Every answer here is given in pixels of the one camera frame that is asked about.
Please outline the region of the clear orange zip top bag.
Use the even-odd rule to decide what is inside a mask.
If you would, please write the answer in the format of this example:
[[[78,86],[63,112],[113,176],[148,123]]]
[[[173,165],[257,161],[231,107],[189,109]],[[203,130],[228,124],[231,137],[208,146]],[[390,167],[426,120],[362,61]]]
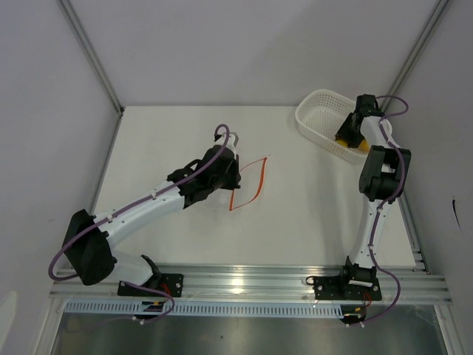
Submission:
[[[213,211],[235,212],[249,207],[262,196],[270,155],[244,161],[239,168],[239,188],[220,189],[212,194],[208,207]]]

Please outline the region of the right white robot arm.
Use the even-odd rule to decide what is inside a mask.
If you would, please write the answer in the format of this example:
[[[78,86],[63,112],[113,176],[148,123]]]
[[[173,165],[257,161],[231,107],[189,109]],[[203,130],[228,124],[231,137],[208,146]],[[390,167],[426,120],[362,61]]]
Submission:
[[[375,287],[382,231],[392,204],[404,191],[411,152],[395,142],[388,116],[381,111],[378,99],[368,94],[357,97],[355,109],[337,131],[336,140],[349,148],[360,149],[363,143],[369,146],[358,182],[363,195],[361,222],[337,281],[338,292],[351,299]]]

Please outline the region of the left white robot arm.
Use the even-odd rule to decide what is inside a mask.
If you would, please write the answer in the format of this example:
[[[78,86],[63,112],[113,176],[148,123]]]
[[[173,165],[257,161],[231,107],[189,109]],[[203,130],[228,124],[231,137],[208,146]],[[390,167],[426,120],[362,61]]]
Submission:
[[[201,159],[172,172],[158,187],[131,203],[97,216],[82,209],[71,217],[64,253],[75,276],[86,285],[106,279],[134,283],[151,296],[160,288],[159,271],[146,255],[116,251],[127,237],[156,219],[205,200],[218,189],[239,188],[239,156],[234,144],[216,144]]]

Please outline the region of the orange fruit with leaf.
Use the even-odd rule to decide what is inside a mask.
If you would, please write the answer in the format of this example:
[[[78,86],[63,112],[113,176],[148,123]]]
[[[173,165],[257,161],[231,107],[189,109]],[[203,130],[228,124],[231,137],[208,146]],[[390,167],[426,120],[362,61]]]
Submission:
[[[358,150],[360,152],[363,152],[365,154],[367,154],[370,150],[370,145],[367,143],[366,140],[363,140],[360,145],[358,146]]]

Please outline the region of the white perforated plastic basket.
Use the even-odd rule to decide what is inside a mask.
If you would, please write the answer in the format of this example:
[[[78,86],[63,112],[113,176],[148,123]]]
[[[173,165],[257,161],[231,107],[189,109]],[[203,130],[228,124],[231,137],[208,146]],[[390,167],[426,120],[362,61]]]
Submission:
[[[296,126],[300,134],[332,155],[354,165],[363,164],[367,154],[358,148],[345,148],[335,141],[335,135],[347,116],[354,111],[356,99],[350,100],[334,91],[318,89],[297,106]],[[368,117],[361,124],[361,134],[370,146],[391,148],[395,145],[392,125],[383,116]]]

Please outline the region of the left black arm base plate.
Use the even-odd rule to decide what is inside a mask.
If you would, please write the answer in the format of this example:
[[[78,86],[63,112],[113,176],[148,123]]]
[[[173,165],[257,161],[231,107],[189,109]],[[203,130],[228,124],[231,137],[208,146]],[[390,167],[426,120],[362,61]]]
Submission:
[[[160,277],[153,276],[142,288],[149,288],[155,291],[164,292],[172,297],[181,297],[184,286],[183,274],[161,274]],[[120,282],[118,286],[118,296],[121,297],[160,297],[155,292],[144,291]]]

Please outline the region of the right side aluminium rail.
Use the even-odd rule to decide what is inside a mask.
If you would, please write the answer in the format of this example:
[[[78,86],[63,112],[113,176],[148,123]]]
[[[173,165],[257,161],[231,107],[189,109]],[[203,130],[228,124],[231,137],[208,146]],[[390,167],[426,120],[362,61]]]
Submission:
[[[377,260],[382,268],[394,274],[429,273],[407,188],[392,204],[387,215]]]

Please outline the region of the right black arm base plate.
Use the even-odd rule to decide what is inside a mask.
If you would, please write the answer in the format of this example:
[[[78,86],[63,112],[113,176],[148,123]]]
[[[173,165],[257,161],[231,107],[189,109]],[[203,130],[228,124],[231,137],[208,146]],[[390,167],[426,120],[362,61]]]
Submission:
[[[348,282],[340,276],[321,277],[310,275],[306,277],[305,283],[313,288],[317,300],[382,300],[381,287],[378,280],[370,284],[358,281]]]

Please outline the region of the right aluminium frame post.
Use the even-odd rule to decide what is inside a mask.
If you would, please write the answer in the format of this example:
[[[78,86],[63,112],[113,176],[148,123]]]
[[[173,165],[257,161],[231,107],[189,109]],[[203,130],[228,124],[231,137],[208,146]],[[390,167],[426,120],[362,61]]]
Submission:
[[[387,111],[393,96],[398,96],[402,87],[406,83],[409,75],[414,70],[416,64],[421,59],[424,50],[427,48],[429,42],[433,39],[437,28],[443,21],[443,18],[449,11],[449,8],[454,4],[452,0],[438,0],[435,2],[435,6],[428,15],[421,31],[417,35],[411,49],[409,50],[406,58],[404,59],[401,68],[395,75],[389,89],[386,93],[386,98],[381,103],[383,111]]]

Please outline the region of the aluminium frame post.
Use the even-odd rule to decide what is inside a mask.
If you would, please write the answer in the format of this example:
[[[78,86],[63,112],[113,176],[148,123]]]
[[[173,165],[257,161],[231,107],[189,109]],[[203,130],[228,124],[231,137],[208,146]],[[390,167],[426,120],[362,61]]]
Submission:
[[[82,24],[73,4],[69,0],[56,0],[55,3],[58,5],[62,16],[66,20],[76,42],[81,48],[85,59],[88,61],[95,78],[103,91],[106,94],[110,104],[114,108],[117,114],[121,115],[124,111],[123,105],[121,104],[115,89],[112,86],[109,76],[106,74],[101,60],[96,53],[96,50],[86,32],[85,27]]]
[[[433,39],[437,28],[443,21],[443,18],[449,11],[449,8],[454,4],[452,0],[438,0],[435,2],[435,6],[428,15],[421,31],[417,35],[411,49],[409,50],[406,58],[404,59],[401,68],[395,75],[389,89],[386,93],[386,98],[381,103],[383,111],[387,111],[393,96],[398,96],[402,87],[406,83],[409,75],[414,70],[416,64],[421,59],[424,50],[427,48],[429,42]]]

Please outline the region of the aluminium mounting rail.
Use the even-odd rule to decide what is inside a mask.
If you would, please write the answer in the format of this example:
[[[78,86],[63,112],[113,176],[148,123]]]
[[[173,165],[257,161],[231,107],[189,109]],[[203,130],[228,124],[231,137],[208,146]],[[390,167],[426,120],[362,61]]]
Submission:
[[[183,274],[181,300],[204,302],[283,302],[314,300],[305,278],[335,276],[339,267],[160,265],[167,274]],[[445,277],[424,270],[394,270],[401,284],[401,305],[450,305]]]

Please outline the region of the left aluminium frame post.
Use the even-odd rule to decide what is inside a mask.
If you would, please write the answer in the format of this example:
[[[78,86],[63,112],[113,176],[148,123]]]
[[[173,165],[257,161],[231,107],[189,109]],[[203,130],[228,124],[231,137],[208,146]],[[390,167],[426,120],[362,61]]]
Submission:
[[[86,32],[85,27],[82,24],[73,4],[69,0],[56,0],[55,3],[58,5],[62,16],[66,20],[76,42],[81,48],[85,59],[88,61],[95,78],[103,91],[106,94],[110,104],[114,108],[117,114],[121,115],[124,111],[123,105],[121,104],[115,89],[112,86],[109,76],[106,74],[101,60],[96,53],[96,50]]]

